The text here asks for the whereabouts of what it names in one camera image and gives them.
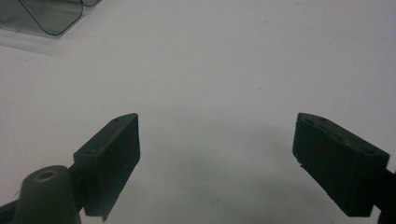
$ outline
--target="white surface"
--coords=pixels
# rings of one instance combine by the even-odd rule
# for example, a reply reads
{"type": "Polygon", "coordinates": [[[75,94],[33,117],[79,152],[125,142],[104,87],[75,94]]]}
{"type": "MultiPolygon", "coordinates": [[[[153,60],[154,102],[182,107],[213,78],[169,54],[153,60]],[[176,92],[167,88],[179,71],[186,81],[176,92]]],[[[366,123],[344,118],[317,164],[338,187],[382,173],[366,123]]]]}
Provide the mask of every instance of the white surface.
{"type": "Polygon", "coordinates": [[[108,224],[376,223],[291,146],[317,114],[396,169],[395,20],[393,0],[104,0],[59,39],[0,30],[0,204],[136,112],[142,158],[108,224]]]}

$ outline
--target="white table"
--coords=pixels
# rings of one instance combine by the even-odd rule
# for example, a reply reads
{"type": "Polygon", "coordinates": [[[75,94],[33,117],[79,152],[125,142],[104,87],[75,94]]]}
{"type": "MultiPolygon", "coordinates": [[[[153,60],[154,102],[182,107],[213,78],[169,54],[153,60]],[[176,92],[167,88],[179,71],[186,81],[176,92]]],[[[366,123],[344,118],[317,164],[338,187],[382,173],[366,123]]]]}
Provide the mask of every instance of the white table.
{"type": "Polygon", "coordinates": [[[291,146],[316,114],[396,170],[395,20],[393,0],[104,0],[58,39],[0,30],[0,204],[135,112],[142,158],[108,224],[376,223],[291,146]]]}

